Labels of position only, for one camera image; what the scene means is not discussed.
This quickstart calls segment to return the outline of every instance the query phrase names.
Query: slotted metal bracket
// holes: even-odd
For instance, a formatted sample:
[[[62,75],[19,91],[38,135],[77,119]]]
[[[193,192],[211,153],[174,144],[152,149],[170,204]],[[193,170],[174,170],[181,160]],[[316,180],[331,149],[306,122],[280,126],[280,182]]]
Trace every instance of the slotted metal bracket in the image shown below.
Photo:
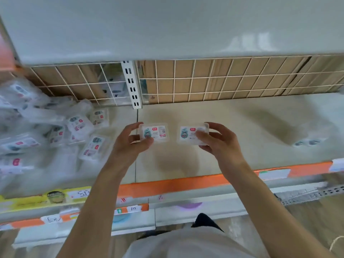
[[[126,78],[127,87],[134,109],[142,108],[142,97],[140,89],[140,80],[138,78],[138,72],[136,72],[135,61],[123,60],[121,61],[124,76]]]

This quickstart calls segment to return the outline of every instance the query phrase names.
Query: floor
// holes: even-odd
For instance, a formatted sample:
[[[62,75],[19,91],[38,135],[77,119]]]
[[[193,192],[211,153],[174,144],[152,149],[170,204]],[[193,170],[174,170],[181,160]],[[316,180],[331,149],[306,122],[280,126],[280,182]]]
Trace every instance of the floor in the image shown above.
[[[344,195],[326,197],[318,201],[291,205],[288,211],[326,247],[334,239],[344,236]],[[224,232],[257,258],[269,258],[260,237],[248,215],[215,220]],[[158,227],[158,230],[175,230],[183,224]],[[54,258],[62,244],[20,248],[14,250],[11,243],[17,232],[6,231],[0,237],[0,257],[6,258]],[[130,244],[143,233],[114,236],[109,246],[109,258],[120,258]],[[337,257],[344,257],[344,238],[339,238],[332,247]]]

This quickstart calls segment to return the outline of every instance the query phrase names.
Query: white wire grid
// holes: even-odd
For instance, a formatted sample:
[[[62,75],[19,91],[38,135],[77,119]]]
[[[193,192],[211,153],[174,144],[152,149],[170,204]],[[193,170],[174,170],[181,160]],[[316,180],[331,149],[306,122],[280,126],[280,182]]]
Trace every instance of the white wire grid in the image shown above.
[[[140,80],[155,80],[156,81],[156,89],[157,89],[157,93],[145,93],[145,94],[142,94],[142,95],[148,95],[148,96],[157,96],[157,103],[159,104],[159,95],[173,95],[173,102],[174,102],[174,97],[175,95],[188,95],[188,102],[190,101],[190,96],[192,94],[203,94],[203,101],[206,99],[206,95],[207,94],[218,94],[217,96],[217,99],[210,99],[210,100],[219,100],[220,97],[221,97],[221,94],[222,93],[227,93],[227,92],[230,92],[230,93],[233,93],[233,95],[231,96],[231,98],[235,98],[235,95],[237,92],[242,92],[242,91],[248,91],[247,95],[246,95],[246,98],[249,97],[250,93],[252,91],[262,91],[262,93],[260,94],[259,97],[262,97],[264,96],[264,92],[266,91],[275,91],[275,93],[273,94],[273,96],[276,96],[278,95],[278,92],[281,91],[281,90],[286,90],[286,94],[280,94],[280,95],[288,95],[290,93],[291,90],[295,90],[295,89],[302,89],[302,93],[305,92],[305,90],[309,89],[309,88],[312,88],[314,89],[311,94],[313,93],[316,93],[317,91],[317,88],[320,88],[320,87],[328,87],[328,89],[325,91],[326,92],[329,92],[331,90],[331,88],[333,87],[340,87],[342,85],[344,85],[344,83],[342,83],[342,79],[343,77],[341,76],[340,79],[338,79],[337,82],[334,82],[334,84],[328,84],[328,85],[317,85],[317,86],[312,86],[312,83],[314,83],[314,81],[316,81],[316,79],[318,79],[318,77],[321,75],[321,74],[325,74],[325,73],[343,73],[344,74],[344,70],[335,70],[335,71],[325,71],[326,67],[324,67],[324,69],[322,71],[317,71],[317,72],[310,72],[310,69],[312,68],[313,65],[315,65],[317,63],[317,61],[322,58],[322,57],[328,57],[328,56],[333,56],[333,55],[309,55],[309,56],[315,56],[316,59],[313,61],[313,63],[310,65],[310,67],[308,68],[308,70],[304,73],[302,72],[298,72],[298,66],[299,65],[296,65],[295,68],[292,70],[292,72],[290,73],[279,73],[279,71],[282,69],[283,65],[285,64],[285,62],[287,61],[287,58],[291,58],[291,57],[307,57],[307,55],[296,55],[296,56],[273,56],[273,57],[269,57],[269,56],[262,56],[262,57],[226,57],[226,58],[200,58],[200,59],[193,59],[193,65],[192,65],[192,73],[191,73],[191,77],[175,77],[175,65],[176,65],[176,61],[178,60],[173,60],[173,78],[163,78],[163,77],[159,77],[158,76],[158,71],[157,71],[157,61],[155,60],[155,74],[156,74],[156,78],[144,78],[144,77],[140,77]],[[269,61],[271,58],[285,58],[285,60],[283,61],[283,63],[280,65],[279,69],[277,70],[277,73],[275,74],[263,74],[266,66],[268,65]],[[251,61],[253,58],[268,58],[268,60],[266,61],[264,67],[262,68],[260,74],[256,74],[256,75],[246,75],[246,72],[247,72],[247,69],[250,67],[250,64],[251,64]],[[197,60],[212,60],[211,62],[211,65],[210,65],[210,71],[209,71],[209,75],[207,77],[194,77],[194,72],[195,72],[195,65],[196,65],[196,61]],[[217,59],[232,59],[231,62],[230,62],[230,66],[228,68],[228,71],[227,71],[227,74],[225,76],[212,76],[212,73],[213,73],[213,68],[214,68],[214,63],[215,63],[215,60]],[[242,75],[229,75],[230,74],[230,71],[231,71],[231,67],[233,65],[233,62],[234,62],[234,59],[250,59],[249,60],[249,63],[247,64],[246,66],[246,69],[244,71],[244,73]],[[303,78],[307,75],[315,75],[317,74],[317,76],[311,80],[311,82],[309,82],[307,84],[307,86],[302,86],[302,87],[298,87],[298,84],[303,80]],[[266,88],[263,88],[263,89],[255,89],[255,85],[257,83],[257,80],[258,80],[258,77],[260,76],[287,76],[287,78],[285,79],[285,81],[280,85],[280,87],[278,88],[270,88],[270,84],[273,80],[273,78],[271,78],[271,80],[268,82]],[[296,76],[301,76],[299,78],[299,80],[292,86],[292,87],[285,87],[285,84],[287,81],[290,81],[290,77],[296,77]],[[223,90],[224,87],[225,87],[225,83],[226,83],[226,80],[228,78],[237,78],[237,77],[241,77],[240,81],[239,81],[239,84],[237,85],[237,87],[235,88],[235,90]],[[257,77],[256,80],[254,81],[254,84],[252,85],[252,87],[250,89],[240,89],[240,85],[243,81],[243,77]],[[209,82],[211,79],[216,79],[216,78],[224,78],[224,81],[223,81],[223,84],[221,86],[221,89],[220,91],[207,91],[208,90],[208,86],[209,86]],[[187,93],[175,93],[175,81],[176,80],[190,80],[190,88],[189,88],[189,92]],[[193,80],[195,79],[207,79],[207,82],[206,82],[206,87],[205,87],[205,91],[204,92],[191,92],[191,89],[192,89],[192,84],[193,84]],[[158,87],[158,80],[173,80],[173,93],[159,93],[159,87]]]
[[[125,81],[108,81],[108,77],[104,71],[104,66],[105,64],[120,64],[119,61],[110,61],[110,62],[104,62],[104,63],[78,63],[78,64],[49,64],[49,65],[36,65],[36,66],[31,66],[31,67],[25,67],[26,69],[29,69],[34,75],[35,77],[39,80],[39,82],[42,84],[42,86],[37,86],[38,88],[41,89],[47,89],[49,91],[49,93],[51,94],[51,96],[56,96],[56,94],[52,91],[51,88],[58,88],[58,87],[67,87],[71,93],[71,95],[73,95],[76,99],[77,96],[75,95],[75,92],[73,91],[73,87],[78,87],[78,86],[88,86],[90,92],[92,93],[93,98],[89,99],[92,102],[96,102],[97,104],[102,104],[102,105],[116,105],[117,106],[117,99],[125,99],[125,98],[129,98],[128,96],[124,96],[124,97],[114,97],[113,93],[111,92],[111,87],[110,84],[112,83],[123,83]],[[101,73],[104,76],[105,81],[104,82],[89,82],[87,80],[87,77],[85,76],[83,70],[81,69],[81,65],[99,65],[100,69],[101,69]],[[63,74],[61,73],[61,71],[58,69],[59,66],[77,66],[77,69],[79,70],[80,74],[82,75],[84,81],[81,83],[68,83],[66,78],[63,76]],[[61,77],[61,79],[63,80],[64,84],[60,84],[60,85],[48,85],[40,76],[39,74],[36,72],[37,68],[39,67],[51,67],[54,68],[55,71],[58,73],[58,75]],[[95,95],[94,91],[92,90],[91,86],[92,85],[97,85],[97,84],[107,84],[109,91],[110,91],[110,97],[108,98],[99,98]]]
[[[326,57],[326,56],[333,56],[333,55],[309,55],[309,56],[315,56],[316,59],[313,61],[312,65],[316,64],[316,62],[319,60],[319,58],[321,57]],[[274,74],[263,74],[266,66],[269,64],[269,61],[272,59],[272,58],[285,58],[283,63],[280,65],[279,69],[277,70],[277,73],[274,73]],[[203,95],[203,99],[202,100],[205,100],[206,99],[206,95],[207,94],[218,94],[217,95],[217,98],[216,99],[212,99],[212,100],[219,100],[221,98],[221,94],[223,93],[227,93],[227,92],[230,92],[232,93],[233,95],[231,96],[231,98],[235,98],[235,95],[237,92],[243,92],[243,91],[246,91],[248,92],[247,95],[246,95],[246,98],[248,98],[251,94],[252,91],[262,91],[262,93],[259,95],[259,97],[262,97],[264,96],[264,93],[266,91],[274,91],[274,94],[273,96],[276,96],[276,95],[288,95],[290,93],[290,91],[292,90],[296,90],[296,89],[302,89],[302,93],[307,90],[308,88],[313,88],[313,91],[311,93],[316,93],[317,91],[317,88],[320,88],[320,87],[328,87],[327,90],[325,90],[325,92],[329,92],[331,90],[331,88],[333,87],[340,87],[342,86],[344,83],[342,83],[342,77],[337,81],[337,82],[334,82],[333,84],[327,84],[327,85],[317,85],[317,86],[312,86],[312,84],[314,83],[314,81],[316,81],[316,79],[323,73],[343,73],[344,75],[344,70],[337,70],[337,71],[326,71],[326,67],[322,70],[322,71],[319,71],[319,72],[310,72],[310,69],[312,68],[312,65],[308,68],[308,70],[304,73],[301,73],[301,72],[298,72],[298,65],[295,66],[295,68],[290,72],[290,73],[280,73],[280,69],[282,69],[283,65],[285,64],[285,62],[287,61],[287,58],[291,58],[291,57],[307,57],[307,55],[296,55],[296,56],[274,56],[274,57],[269,57],[269,56],[261,56],[261,57],[226,57],[226,58],[200,58],[200,59],[192,59],[193,61],[193,64],[192,64],[192,72],[191,72],[191,77],[176,77],[176,61],[177,60],[173,60],[173,78],[163,78],[163,77],[159,77],[158,76],[158,71],[157,71],[157,61],[155,60],[154,61],[154,66],[155,66],[155,78],[144,78],[144,77],[139,77],[140,80],[155,80],[156,82],[156,86],[157,86],[157,93],[142,93],[142,101],[144,101],[144,96],[146,97],[146,101],[147,101],[147,96],[157,96],[157,103],[159,104],[159,95],[172,95],[173,96],[173,100],[172,102],[175,102],[174,98],[175,98],[175,95],[188,95],[187,96],[187,100],[185,101],[190,101],[190,96],[192,94],[202,94]],[[256,74],[256,75],[246,75],[247,73],[247,70],[249,69],[250,67],[250,64],[252,62],[252,59],[253,58],[268,58],[265,62],[265,65],[264,67],[262,68],[262,70],[260,71],[260,74]],[[195,77],[194,76],[194,72],[195,72],[195,65],[196,65],[196,61],[197,60],[211,60],[211,65],[210,65],[210,70],[209,70],[209,74],[207,77]],[[212,76],[212,73],[213,73],[213,68],[214,68],[214,63],[215,63],[215,60],[217,59],[232,59],[231,62],[230,62],[230,65],[229,65],[229,68],[227,70],[227,73],[225,76]],[[234,62],[234,59],[249,59],[249,62],[246,66],[246,69],[244,70],[243,74],[242,75],[230,75],[230,71],[232,69],[232,65],[233,65],[233,62]],[[114,97],[113,93],[111,92],[111,88],[110,88],[110,84],[112,83],[120,83],[123,81],[109,81],[109,79],[107,78],[106,76],[106,71],[104,70],[104,65],[106,64],[120,64],[119,61],[109,61],[109,62],[96,62],[96,63],[75,63],[75,64],[48,64],[48,65],[34,65],[34,66],[29,66],[29,67],[26,67],[26,69],[29,69],[33,74],[34,76],[37,78],[37,80],[39,80],[39,82],[41,83],[41,86],[38,86],[39,88],[41,89],[46,89],[50,95],[52,96],[55,96],[56,94],[52,91],[52,88],[56,89],[58,87],[67,87],[71,93],[71,95],[73,95],[76,99],[77,96],[75,94],[75,92],[73,91],[72,88],[77,88],[78,86],[81,86],[81,85],[84,85],[84,86],[87,86],[92,94],[92,97],[93,98],[90,98],[90,100],[92,102],[96,102],[97,104],[102,104],[102,105],[106,105],[106,104],[111,104],[111,105],[118,105],[117,103],[117,99],[130,99],[129,95],[128,96],[124,96],[124,97]],[[80,66],[82,65],[99,65],[100,69],[101,69],[101,73],[103,74],[104,76],[104,79],[105,81],[103,82],[89,82],[87,77],[85,76],[82,68]],[[80,83],[68,83],[68,81],[66,80],[66,78],[63,76],[63,73],[61,73],[61,71],[59,70],[59,66],[76,66],[78,71],[80,72],[80,74],[82,75],[83,77],[83,82],[80,82]],[[39,74],[36,72],[36,69],[37,68],[40,68],[40,67],[51,67],[53,69],[55,69],[55,71],[58,73],[58,75],[61,77],[61,79],[63,80],[63,83],[60,84],[60,85],[49,85],[47,84],[40,76]],[[138,73],[138,76],[140,76],[139,74],[139,68],[138,68],[138,62],[136,62],[136,70],[137,70],[137,73]],[[13,77],[16,77],[16,73],[10,73]],[[309,74],[318,74],[311,82],[308,83],[308,85],[305,87],[298,87],[298,84],[299,82],[301,82],[303,80],[303,78]],[[255,89],[255,86],[256,86],[256,83],[257,83],[257,80],[258,80],[258,77],[260,76],[287,76],[287,78],[285,79],[285,81],[282,83],[282,85],[280,85],[280,87],[277,87],[277,88],[270,88],[270,84],[273,80],[273,78],[271,78],[271,80],[269,81],[269,83],[267,83],[267,86],[266,88],[261,88],[261,89]],[[290,77],[295,77],[295,76],[300,76],[300,78],[298,79],[298,81],[292,86],[288,86],[288,87],[285,87],[285,83],[287,81],[290,81]],[[235,90],[224,90],[224,87],[225,87],[225,83],[227,81],[228,78],[235,78],[235,77],[241,77],[238,85],[236,86]],[[252,87],[250,89],[239,89],[240,88],[240,85],[243,81],[243,77],[257,77],[256,80],[254,81]],[[209,87],[209,82],[211,79],[216,79],[216,78],[224,78],[224,81],[222,83],[222,86],[221,86],[221,89],[219,91],[207,91],[208,90],[208,87]],[[175,92],[175,81],[176,80],[183,80],[183,79],[189,79],[190,80],[190,87],[189,87],[189,91],[187,93],[176,93]],[[191,92],[192,90],[192,86],[193,86],[193,80],[195,79],[206,79],[206,86],[205,86],[205,90],[203,92]],[[173,80],[173,93],[159,93],[159,90],[158,90],[158,80]],[[103,85],[103,84],[106,84],[109,88],[109,91],[110,91],[110,94],[109,94],[109,97],[107,98],[100,98],[100,97],[97,97],[97,95],[94,93],[94,91],[92,90],[92,85],[97,85],[97,84],[100,84],[100,85]],[[283,94],[278,94],[280,90],[284,90],[285,92],[283,92]]]

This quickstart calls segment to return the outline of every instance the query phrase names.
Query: red sticker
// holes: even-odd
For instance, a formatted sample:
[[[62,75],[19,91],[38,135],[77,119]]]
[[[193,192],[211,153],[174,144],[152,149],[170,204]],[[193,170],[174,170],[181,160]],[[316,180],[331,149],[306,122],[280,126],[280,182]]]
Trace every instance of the red sticker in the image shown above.
[[[20,163],[20,158],[13,159],[14,166],[19,166],[19,163]]]

